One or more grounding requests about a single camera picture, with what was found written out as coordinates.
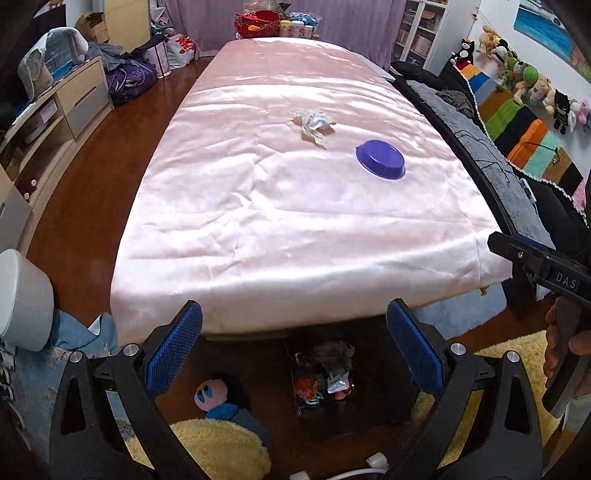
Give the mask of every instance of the sneaker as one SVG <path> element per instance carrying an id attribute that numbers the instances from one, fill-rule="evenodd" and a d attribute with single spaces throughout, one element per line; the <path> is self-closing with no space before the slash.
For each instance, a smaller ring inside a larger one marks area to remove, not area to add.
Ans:
<path id="1" fill-rule="evenodd" d="M 0 383 L 10 385 L 10 374 L 8 373 L 8 368 L 3 365 L 0 365 Z"/>
<path id="2" fill-rule="evenodd" d="M 0 397 L 8 401 L 14 401 L 14 392 L 8 385 L 0 384 Z"/>
<path id="3" fill-rule="evenodd" d="M 0 350 L 0 365 L 4 365 L 9 370 L 14 370 L 14 357 L 6 350 Z"/>

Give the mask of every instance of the red basket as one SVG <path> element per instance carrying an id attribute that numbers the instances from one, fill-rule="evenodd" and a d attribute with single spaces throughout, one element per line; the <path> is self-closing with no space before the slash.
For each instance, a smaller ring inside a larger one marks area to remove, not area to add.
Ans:
<path id="1" fill-rule="evenodd" d="M 242 38 L 272 37 L 279 30 L 281 16 L 273 10 L 260 10 L 253 14 L 236 14 L 238 17 L 234 22 L 236 31 Z M 255 25 L 260 30 L 256 32 L 248 30 L 248 27 Z"/>

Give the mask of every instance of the purple curtain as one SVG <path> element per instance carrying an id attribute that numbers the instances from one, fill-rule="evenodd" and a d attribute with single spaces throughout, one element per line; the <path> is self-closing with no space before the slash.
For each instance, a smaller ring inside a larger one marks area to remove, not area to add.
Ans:
<path id="1" fill-rule="evenodd" d="M 202 56 L 215 55 L 234 40 L 235 14 L 243 0 L 164 0 L 177 31 L 187 33 Z M 293 0 L 290 11 L 323 17 L 323 41 L 360 53 L 384 67 L 398 35 L 406 0 Z"/>

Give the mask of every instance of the white trash can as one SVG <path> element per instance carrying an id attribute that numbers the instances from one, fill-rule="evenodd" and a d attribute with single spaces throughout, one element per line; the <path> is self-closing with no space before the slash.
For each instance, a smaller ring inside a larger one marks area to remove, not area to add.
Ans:
<path id="1" fill-rule="evenodd" d="M 0 253 L 0 337 L 38 352 L 53 322 L 53 288 L 47 275 L 13 249 Z"/>

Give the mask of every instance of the pink plush toy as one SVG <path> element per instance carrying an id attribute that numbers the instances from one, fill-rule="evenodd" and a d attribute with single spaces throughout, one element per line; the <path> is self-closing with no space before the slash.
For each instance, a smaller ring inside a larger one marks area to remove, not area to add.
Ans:
<path id="1" fill-rule="evenodd" d="M 589 105 L 588 100 L 583 100 L 581 102 L 579 108 L 579 116 L 577 118 L 578 122 L 581 125 L 587 125 L 587 117 L 589 116 L 589 112 L 591 111 L 591 106 Z"/>

